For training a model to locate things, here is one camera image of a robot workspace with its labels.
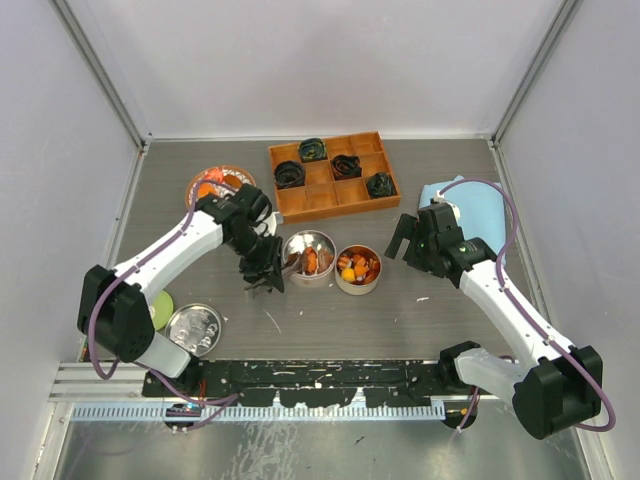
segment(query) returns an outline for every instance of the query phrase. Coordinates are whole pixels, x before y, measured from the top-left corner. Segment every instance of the black coiled cable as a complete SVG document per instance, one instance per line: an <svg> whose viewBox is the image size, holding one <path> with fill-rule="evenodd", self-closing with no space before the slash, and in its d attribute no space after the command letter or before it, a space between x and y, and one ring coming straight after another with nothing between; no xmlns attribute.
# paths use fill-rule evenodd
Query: black coiled cable
<svg viewBox="0 0 640 480"><path fill-rule="evenodd" d="M336 180L346 180L347 178L358 178L362 176L360 158L353 155L336 155L331 160L331 169Z"/></svg>
<svg viewBox="0 0 640 480"><path fill-rule="evenodd" d="M391 197L396 194L391 175L378 172L367 181L367 191L371 198Z"/></svg>
<svg viewBox="0 0 640 480"><path fill-rule="evenodd" d="M327 159L327 146L320 138L308 138L300 142L298 154L303 163Z"/></svg>
<svg viewBox="0 0 640 480"><path fill-rule="evenodd" d="M273 172L278 190L304 186L305 169L300 162L282 162Z"/></svg>

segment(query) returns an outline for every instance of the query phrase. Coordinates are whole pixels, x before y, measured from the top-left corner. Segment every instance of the orange tray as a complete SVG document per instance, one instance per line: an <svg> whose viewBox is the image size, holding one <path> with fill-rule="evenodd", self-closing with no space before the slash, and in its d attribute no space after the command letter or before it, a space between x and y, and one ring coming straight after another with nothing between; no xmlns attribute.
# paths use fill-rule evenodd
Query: orange tray
<svg viewBox="0 0 640 480"><path fill-rule="evenodd" d="M322 218L369 212L400 205L402 195L387 152L378 132L357 133L342 137L323 139L327 145L327 160L304 163L306 170L303 187L276 188L276 202L284 223L298 223ZM282 162L300 162L299 143L269 147L271 170ZM362 177L336 180L331 170L331 160L336 155L360 157ZM391 174L396 195L371 198L367 191L367 180L378 172Z"/></svg>

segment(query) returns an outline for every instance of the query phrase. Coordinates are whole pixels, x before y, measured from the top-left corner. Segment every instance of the white paint splatter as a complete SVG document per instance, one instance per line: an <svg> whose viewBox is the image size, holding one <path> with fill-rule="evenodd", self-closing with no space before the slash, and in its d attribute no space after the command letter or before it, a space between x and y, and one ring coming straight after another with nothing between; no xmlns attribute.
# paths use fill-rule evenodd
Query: white paint splatter
<svg viewBox="0 0 640 480"><path fill-rule="evenodd" d="M279 333L280 335L282 335L282 330L280 330L280 326L276 323L276 319L275 319L275 318L273 318L273 317L271 316L271 314L270 314L269 312L267 312L264 308L262 309L262 311L263 311L264 313L266 313L266 314L267 314L267 317L269 317L269 318L271 319L271 321L273 322L273 324L274 324L274 325L276 326L276 328L278 329L278 333Z"/></svg>

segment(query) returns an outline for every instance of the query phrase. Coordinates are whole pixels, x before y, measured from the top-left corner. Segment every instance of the metal floor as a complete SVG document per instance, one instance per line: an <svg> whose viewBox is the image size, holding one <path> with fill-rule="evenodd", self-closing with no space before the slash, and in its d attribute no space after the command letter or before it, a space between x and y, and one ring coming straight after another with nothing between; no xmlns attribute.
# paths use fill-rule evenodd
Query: metal floor
<svg viewBox="0 0 640 480"><path fill-rule="evenodd" d="M91 450L119 452L111 456ZM462 435L440 422L74 423L56 480L581 480L574 433L538 441L497 400Z"/></svg>
<svg viewBox="0 0 640 480"><path fill-rule="evenodd" d="M186 185L207 167L244 167L273 200L268 145L153 143L119 260L146 248L183 217ZM400 214L415 212L425 183L459 174L497 180L484 141L398 140L385 146L403 195L400 207L281 226L279 234L288 238L302 229L317 229L329 234L339 249L361 243L382 253ZM510 277L526 294L515 248L507 258ZM377 289L364 297L349 296L337 286L311 291L289 285L285 294L250 300L242 293L237 264L237 257L223 247L205 255L166 289L176 307L206 303L226 317L211 358L437 359L441 349L465 340L496 355L510 352L481 310L448 281L410 269L400 259L383 259ZM501 402L490 399L483 400L476 424L453 440L452 430L440 422L415 421L214 423L186 438L164 435L166 427L153 423L78 422L69 433L59 480L589 478L573 431L534 440ZM139 446L122 456L91 451L115 452L132 445Z"/></svg>

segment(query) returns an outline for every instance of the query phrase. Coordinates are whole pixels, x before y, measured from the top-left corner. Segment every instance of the food in bowl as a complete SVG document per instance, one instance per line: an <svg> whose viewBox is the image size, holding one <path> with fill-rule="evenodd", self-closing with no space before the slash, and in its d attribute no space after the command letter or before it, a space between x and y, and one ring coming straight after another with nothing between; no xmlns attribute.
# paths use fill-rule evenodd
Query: food in bowl
<svg viewBox="0 0 640 480"><path fill-rule="evenodd" d="M345 250L338 258L340 278L352 285L368 285L380 275L380 259L373 250Z"/></svg>

